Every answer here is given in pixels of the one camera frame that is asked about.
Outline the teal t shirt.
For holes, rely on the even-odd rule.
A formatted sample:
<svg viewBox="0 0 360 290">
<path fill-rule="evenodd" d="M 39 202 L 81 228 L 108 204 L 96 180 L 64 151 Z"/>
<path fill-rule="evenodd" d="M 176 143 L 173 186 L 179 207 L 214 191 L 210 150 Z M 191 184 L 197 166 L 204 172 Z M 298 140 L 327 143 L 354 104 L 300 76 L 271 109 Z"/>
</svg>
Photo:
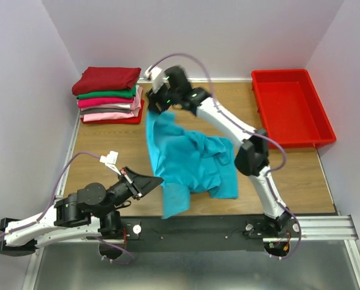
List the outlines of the teal t shirt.
<svg viewBox="0 0 360 290">
<path fill-rule="evenodd" d="M 175 114 L 146 115 L 146 140 L 152 172 L 163 179 L 162 218 L 190 208 L 191 194 L 214 199 L 239 195 L 234 146 L 224 137 L 206 136 L 175 123 Z"/>
</svg>

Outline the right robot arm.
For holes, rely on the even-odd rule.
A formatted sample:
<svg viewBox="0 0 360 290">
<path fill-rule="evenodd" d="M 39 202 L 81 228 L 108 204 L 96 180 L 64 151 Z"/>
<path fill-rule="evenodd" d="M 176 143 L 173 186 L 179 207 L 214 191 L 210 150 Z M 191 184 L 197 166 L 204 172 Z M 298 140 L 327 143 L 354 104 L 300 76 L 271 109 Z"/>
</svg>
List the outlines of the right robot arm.
<svg viewBox="0 0 360 290">
<path fill-rule="evenodd" d="M 269 144 L 273 142 L 264 129 L 256 129 L 239 120 L 212 93 L 194 88 L 180 66 L 161 69 L 150 66 L 144 78 L 152 83 L 147 94 L 150 111 L 162 114 L 169 107 L 179 105 L 224 133 L 237 147 L 236 169 L 252 182 L 263 209 L 264 235 L 276 236 L 287 229 L 292 213 L 280 197 L 272 178 L 269 163 Z"/>
</svg>

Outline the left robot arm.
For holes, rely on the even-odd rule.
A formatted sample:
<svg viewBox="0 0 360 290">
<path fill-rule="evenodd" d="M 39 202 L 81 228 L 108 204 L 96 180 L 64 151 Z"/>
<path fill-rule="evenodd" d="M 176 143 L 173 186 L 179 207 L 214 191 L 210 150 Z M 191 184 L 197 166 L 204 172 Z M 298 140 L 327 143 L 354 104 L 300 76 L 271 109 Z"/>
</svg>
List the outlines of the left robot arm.
<svg viewBox="0 0 360 290">
<path fill-rule="evenodd" d="M 3 218 L 0 254 L 27 256 L 53 243 L 78 238 L 125 238 L 128 226 L 119 211 L 163 181 L 123 167 L 118 181 L 109 188 L 93 182 L 56 201 L 43 213 L 23 220 Z"/>
</svg>

